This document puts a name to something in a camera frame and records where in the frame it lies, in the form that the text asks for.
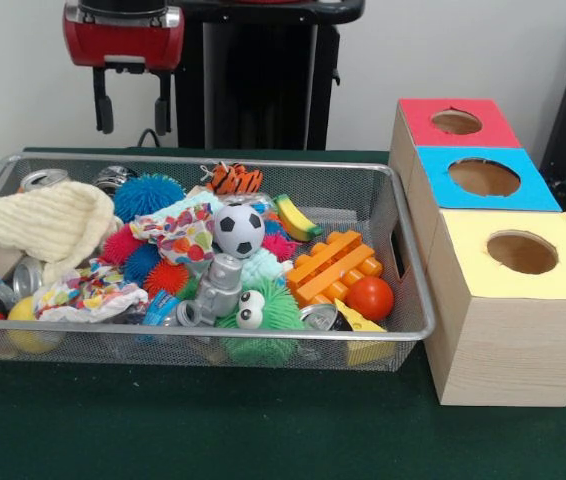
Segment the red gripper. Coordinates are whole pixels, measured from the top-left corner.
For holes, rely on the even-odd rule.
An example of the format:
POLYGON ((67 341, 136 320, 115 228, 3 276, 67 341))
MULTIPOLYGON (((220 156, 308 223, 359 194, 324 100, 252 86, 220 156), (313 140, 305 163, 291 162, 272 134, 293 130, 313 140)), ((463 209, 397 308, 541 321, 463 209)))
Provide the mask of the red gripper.
MULTIPOLYGON (((112 102, 106 92, 104 69, 138 64, 147 70, 174 70, 181 60, 185 18, 170 6, 158 15, 137 18, 107 17, 82 6, 66 6, 63 14, 65 44, 72 62, 93 68, 97 130, 114 130, 112 102)), ((156 72, 159 96, 155 101, 155 131, 171 131, 171 73, 156 72)))

